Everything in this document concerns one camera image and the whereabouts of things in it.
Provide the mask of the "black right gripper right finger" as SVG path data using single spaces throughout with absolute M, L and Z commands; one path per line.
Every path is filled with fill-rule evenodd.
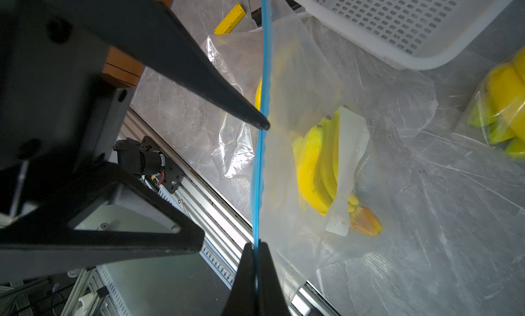
M 258 242 L 256 258 L 256 314 L 290 316 L 267 243 Z

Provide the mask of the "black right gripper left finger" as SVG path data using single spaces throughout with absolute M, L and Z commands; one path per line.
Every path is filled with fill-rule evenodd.
M 256 264 L 254 248 L 247 243 L 243 248 L 239 267 L 222 316 L 256 314 Z

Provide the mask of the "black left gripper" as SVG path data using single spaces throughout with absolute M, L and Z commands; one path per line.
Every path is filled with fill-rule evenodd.
M 199 253 L 204 231 L 109 163 L 131 90 L 45 0 L 1 0 L 1 280 Z

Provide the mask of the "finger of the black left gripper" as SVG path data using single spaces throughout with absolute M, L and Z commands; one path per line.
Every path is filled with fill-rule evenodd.
M 103 41 L 252 126 L 270 123 L 230 85 L 161 0 L 43 0 Z

